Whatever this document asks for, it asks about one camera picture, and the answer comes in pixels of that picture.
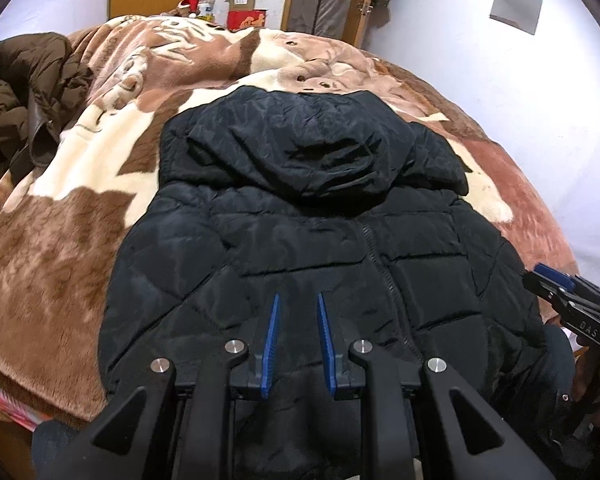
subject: black puffer jacket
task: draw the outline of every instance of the black puffer jacket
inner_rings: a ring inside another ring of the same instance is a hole
[[[322,378],[322,290],[365,338],[441,356],[486,398],[542,354],[520,258],[458,197],[461,161],[374,95],[240,88],[173,118],[160,150],[160,189],[112,273],[102,379],[113,392],[161,356],[190,380],[278,291],[272,393],[238,424],[242,478],[358,473],[359,413]]]

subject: fleece blanket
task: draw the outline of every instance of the fleece blanket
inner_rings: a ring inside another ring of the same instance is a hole
[[[567,272],[555,219],[501,146],[416,76],[341,41],[200,20],[124,16],[72,35],[94,72],[86,108],[44,173],[0,179],[0,387],[69,423],[105,398],[97,336],[116,251],[157,191],[158,139],[175,114],[240,85],[371,91],[444,136],[466,166],[466,200],[527,266]],[[555,314],[544,306],[542,315]]]

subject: brown puffer jacket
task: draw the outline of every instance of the brown puffer jacket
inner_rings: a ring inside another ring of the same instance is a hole
[[[49,165],[91,79],[61,34],[0,41],[0,163],[8,162],[14,183],[35,166]]]

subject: jacket hood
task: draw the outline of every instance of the jacket hood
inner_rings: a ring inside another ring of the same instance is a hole
[[[173,135],[186,140],[187,156],[176,150],[165,161],[162,184],[256,186],[309,201],[373,199],[393,186],[468,192],[462,162],[442,136],[406,123],[366,91],[244,86],[173,118],[162,142]]]

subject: blue gripper pad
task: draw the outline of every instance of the blue gripper pad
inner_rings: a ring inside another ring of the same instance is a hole
[[[276,357],[276,345],[278,342],[278,328],[280,325],[280,295],[276,294],[271,307],[269,316],[269,327],[267,329],[267,338],[264,343],[264,352],[262,355],[262,382],[260,383],[260,393],[263,399],[269,397],[269,390],[273,381],[273,365]]]
[[[334,397],[336,394],[336,357],[333,351],[329,319],[327,318],[327,309],[324,305],[322,293],[318,294],[318,330],[320,332],[320,348],[322,349],[324,382],[331,397]]]
[[[534,272],[537,272],[548,280],[557,283],[567,292],[573,292],[576,288],[576,283],[571,279],[571,276],[560,272],[559,270],[552,269],[545,264],[537,264],[534,267]]]

